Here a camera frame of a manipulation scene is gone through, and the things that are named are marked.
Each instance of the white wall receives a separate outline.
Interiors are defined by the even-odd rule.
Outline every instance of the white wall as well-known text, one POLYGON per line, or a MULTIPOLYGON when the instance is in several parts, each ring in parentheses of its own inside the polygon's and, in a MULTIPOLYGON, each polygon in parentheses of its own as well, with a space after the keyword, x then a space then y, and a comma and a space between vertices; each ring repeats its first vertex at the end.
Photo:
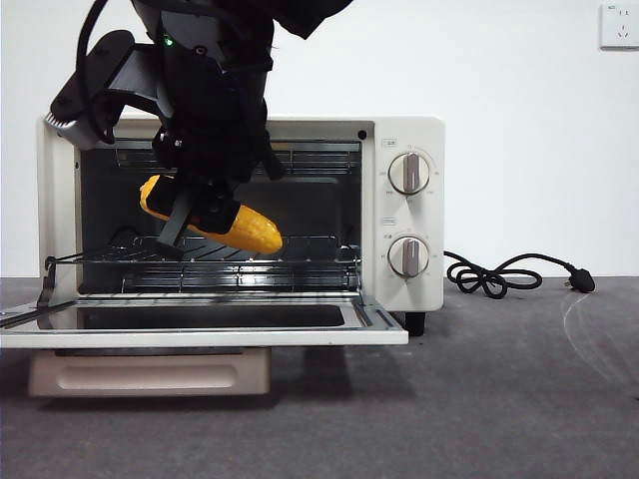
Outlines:
MULTIPOLYGON (((87 0, 2 2, 2 275, 35 275, 35 123, 73 70, 87 0)), ((355 0, 308 40, 278 31, 278 114, 447 124, 446 246, 538 250, 639 274, 639 52, 600 52, 595 0, 355 0)), ((143 29, 112 0, 98 34, 143 29)), ((537 264, 545 274, 560 269, 537 264)))

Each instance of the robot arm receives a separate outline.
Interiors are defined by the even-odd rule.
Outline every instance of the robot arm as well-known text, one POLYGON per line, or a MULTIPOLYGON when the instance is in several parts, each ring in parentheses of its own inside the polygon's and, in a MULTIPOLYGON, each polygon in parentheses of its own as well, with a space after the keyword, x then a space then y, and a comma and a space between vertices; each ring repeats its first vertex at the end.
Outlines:
POLYGON ((48 123, 81 150, 113 143, 126 105, 156 115, 157 161, 177 169, 164 192, 170 211, 160 250, 175 244, 197 213, 206 233, 229 232, 241 206, 234 189, 262 163, 272 180, 284 169, 266 130, 264 89, 273 67, 274 20, 306 38, 351 0, 132 0, 153 44, 127 31, 104 36, 86 55, 108 0, 96 0, 78 41, 76 72, 51 105, 48 123))

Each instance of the gray table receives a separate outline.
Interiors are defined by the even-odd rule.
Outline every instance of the gray table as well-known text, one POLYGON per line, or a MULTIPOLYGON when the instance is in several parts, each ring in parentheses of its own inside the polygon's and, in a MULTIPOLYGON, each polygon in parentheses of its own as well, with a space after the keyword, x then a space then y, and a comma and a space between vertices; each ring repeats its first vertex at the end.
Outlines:
POLYGON ((639 279, 448 288, 409 346, 276 348, 273 368, 264 397, 36 400, 5 351, 1 477, 639 477, 639 279))

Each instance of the yellow corn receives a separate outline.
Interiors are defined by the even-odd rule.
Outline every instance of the yellow corn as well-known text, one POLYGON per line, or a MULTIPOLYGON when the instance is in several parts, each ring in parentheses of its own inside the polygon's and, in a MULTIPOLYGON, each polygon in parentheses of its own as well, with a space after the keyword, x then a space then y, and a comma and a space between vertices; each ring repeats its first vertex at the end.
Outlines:
MULTIPOLYGON (((169 217, 154 212, 147 206, 147 197, 153 190, 159 178, 159 175, 154 175, 140 187, 140 206, 149 215, 166 221, 169 217)), ((267 217, 250 209, 249 207, 245 207, 244 205, 240 206, 240 210, 233 221, 231 229, 225 235, 203 232, 193 225, 189 225, 188 228, 198 235, 221 242, 222 244, 226 244, 230 247, 256 251, 262 254, 271 254, 276 252, 283 244, 282 235, 280 235, 276 224, 267 217)))

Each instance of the timer knob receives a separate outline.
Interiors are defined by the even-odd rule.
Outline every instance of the timer knob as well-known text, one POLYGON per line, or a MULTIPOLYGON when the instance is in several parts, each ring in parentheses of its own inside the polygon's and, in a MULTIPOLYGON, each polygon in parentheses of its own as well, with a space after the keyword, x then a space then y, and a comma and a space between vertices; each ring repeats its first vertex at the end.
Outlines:
POLYGON ((428 246, 414 237, 395 241, 388 250, 388 263, 403 277, 416 277, 428 267, 428 246))
POLYGON ((417 153, 399 155, 390 164, 388 179, 403 195, 416 195, 428 185, 430 175, 428 162, 417 153))

